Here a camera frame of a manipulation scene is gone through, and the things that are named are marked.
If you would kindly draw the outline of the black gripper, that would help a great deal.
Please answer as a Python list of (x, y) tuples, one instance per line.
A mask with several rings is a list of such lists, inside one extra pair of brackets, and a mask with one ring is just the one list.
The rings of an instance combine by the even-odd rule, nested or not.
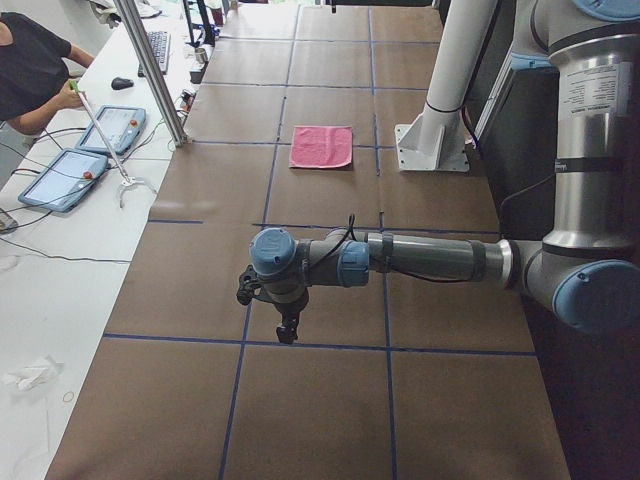
[(292, 345), (298, 339), (297, 324), (302, 311), (309, 302), (309, 294), (304, 292), (293, 302), (275, 303), (276, 310), (281, 314), (282, 324), (276, 327), (276, 336), (282, 344)]

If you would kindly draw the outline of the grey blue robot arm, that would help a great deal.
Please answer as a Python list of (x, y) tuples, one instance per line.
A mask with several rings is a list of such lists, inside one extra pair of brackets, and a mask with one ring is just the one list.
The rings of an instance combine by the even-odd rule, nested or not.
[(539, 242), (496, 243), (368, 233), (322, 240), (268, 228), (252, 240), (241, 304), (281, 315), (278, 339), (296, 340), (310, 287), (363, 286), (371, 271), (434, 283), (514, 287), (576, 330), (605, 334), (639, 319), (639, 269), (622, 225), (626, 142), (639, 60), (635, 1), (521, 1), (509, 50), (514, 69), (559, 74), (554, 225)]

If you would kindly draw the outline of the person's hand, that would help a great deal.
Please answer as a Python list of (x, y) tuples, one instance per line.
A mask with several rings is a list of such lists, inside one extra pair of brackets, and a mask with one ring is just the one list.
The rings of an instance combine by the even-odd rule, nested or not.
[(82, 99), (79, 94), (69, 87), (63, 87), (53, 100), (59, 110), (79, 108), (83, 106)]

